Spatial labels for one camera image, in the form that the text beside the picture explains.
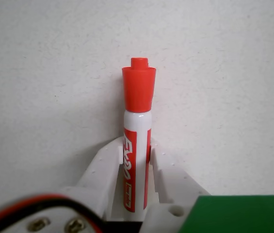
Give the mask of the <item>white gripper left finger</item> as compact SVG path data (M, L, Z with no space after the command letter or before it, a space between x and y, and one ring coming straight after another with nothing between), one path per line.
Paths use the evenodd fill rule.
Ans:
M104 220L110 220L116 182L123 163L123 137L102 147L75 186L60 189L64 194L87 206Z

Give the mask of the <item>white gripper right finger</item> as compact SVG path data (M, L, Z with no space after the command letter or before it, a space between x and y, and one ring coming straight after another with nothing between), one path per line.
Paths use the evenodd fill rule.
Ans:
M178 233L197 199L210 193L153 138L150 164L159 202L148 207L140 232Z

